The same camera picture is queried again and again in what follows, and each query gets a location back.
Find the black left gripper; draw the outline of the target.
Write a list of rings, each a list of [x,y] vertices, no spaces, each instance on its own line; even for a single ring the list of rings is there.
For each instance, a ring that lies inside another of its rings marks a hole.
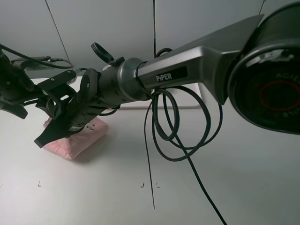
[[[27,105],[36,106],[48,115],[48,106],[54,105],[53,101],[26,75],[21,69],[0,69],[0,109],[25,119],[28,112],[24,108]]]

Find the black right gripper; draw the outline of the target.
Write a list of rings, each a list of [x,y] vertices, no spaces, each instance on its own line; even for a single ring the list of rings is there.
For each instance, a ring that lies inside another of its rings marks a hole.
[[[34,143],[42,148],[48,143],[76,134],[108,108],[117,108],[116,98],[103,96],[99,89],[80,89],[73,97],[56,104],[52,120]]]

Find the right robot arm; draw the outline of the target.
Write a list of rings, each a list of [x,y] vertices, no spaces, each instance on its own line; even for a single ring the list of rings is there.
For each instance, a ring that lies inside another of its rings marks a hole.
[[[143,61],[114,59],[88,69],[75,92],[76,74],[64,72],[39,87],[56,105],[51,122],[35,140],[39,147],[80,132],[108,108],[150,99],[150,91],[202,83],[219,104],[230,99],[250,123],[272,131],[300,132],[300,4],[286,5],[268,17],[253,16],[217,30],[169,53]]]

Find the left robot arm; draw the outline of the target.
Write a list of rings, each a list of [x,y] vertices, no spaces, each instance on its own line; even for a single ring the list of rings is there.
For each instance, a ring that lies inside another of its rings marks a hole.
[[[53,118],[54,103],[40,87],[26,75],[24,68],[12,63],[7,55],[0,52],[0,109],[21,119],[28,112],[26,105],[35,104]]]

